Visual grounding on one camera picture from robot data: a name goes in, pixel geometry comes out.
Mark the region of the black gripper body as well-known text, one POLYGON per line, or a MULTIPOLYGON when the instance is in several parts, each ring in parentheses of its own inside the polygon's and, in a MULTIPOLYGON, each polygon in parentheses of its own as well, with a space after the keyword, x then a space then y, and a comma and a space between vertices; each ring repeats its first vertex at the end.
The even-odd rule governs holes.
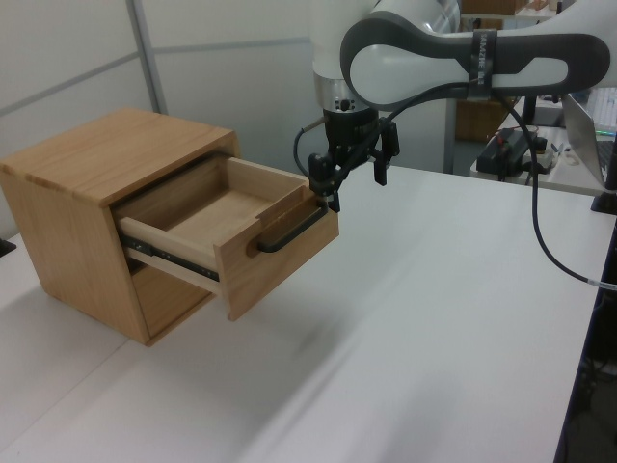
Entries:
POLYGON ((334 112, 323 110, 325 132, 328 140, 328 154, 345 157, 360 144, 377 126, 379 112, 364 109, 355 112, 334 112))

